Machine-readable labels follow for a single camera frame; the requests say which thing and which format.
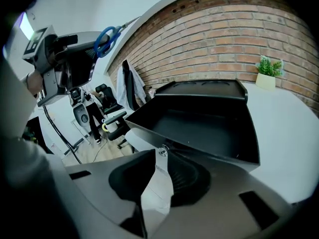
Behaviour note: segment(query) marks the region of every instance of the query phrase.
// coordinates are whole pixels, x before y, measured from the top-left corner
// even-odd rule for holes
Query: green plant
[[[259,73],[276,77],[284,74],[283,65],[283,61],[277,61],[271,64],[270,58],[262,55],[260,63],[257,63],[256,67]]]

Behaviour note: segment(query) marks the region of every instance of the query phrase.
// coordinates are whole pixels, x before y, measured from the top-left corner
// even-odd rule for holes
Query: wooden floor
[[[100,134],[103,137],[100,144],[95,142],[93,136],[87,138],[91,144],[88,144],[85,141],[79,144],[79,148],[75,154],[83,164],[92,163],[94,159],[94,162],[99,162],[132,154],[131,146],[127,142],[122,144],[122,149],[118,149],[117,147],[117,144],[124,139],[124,136],[121,136],[114,141],[110,141],[106,140],[106,133],[102,130],[100,130]],[[64,166],[79,164],[71,152],[62,159],[62,162]]]

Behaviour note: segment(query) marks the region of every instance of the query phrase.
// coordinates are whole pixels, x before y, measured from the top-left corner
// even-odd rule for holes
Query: desk
[[[260,166],[250,174],[288,203],[308,198],[319,179],[319,119],[289,91],[244,86],[260,152]],[[132,130],[125,137],[138,151],[154,148]]]

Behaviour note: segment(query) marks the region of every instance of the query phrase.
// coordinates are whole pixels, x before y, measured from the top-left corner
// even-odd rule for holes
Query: brick wall
[[[235,79],[255,82],[260,55],[285,62],[277,87],[319,114],[319,54],[307,25],[284,0],[178,0],[151,17],[125,43],[109,69],[128,59],[145,91],[167,82]]]

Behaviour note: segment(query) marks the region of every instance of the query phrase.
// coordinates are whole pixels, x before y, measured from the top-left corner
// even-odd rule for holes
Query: blue handle
[[[99,47],[99,43],[101,41],[101,39],[103,38],[103,36],[108,32],[108,31],[112,31],[111,35],[110,35],[110,40],[102,45],[101,47]],[[109,26],[107,28],[105,28],[99,35],[99,37],[96,39],[95,43],[94,43],[94,51],[96,52],[97,56],[99,58],[103,58],[105,57],[107,54],[109,54],[109,52],[113,49],[113,47],[116,44],[117,39],[120,37],[121,33],[119,33],[119,31],[121,30],[121,27],[113,27],[113,26]]]

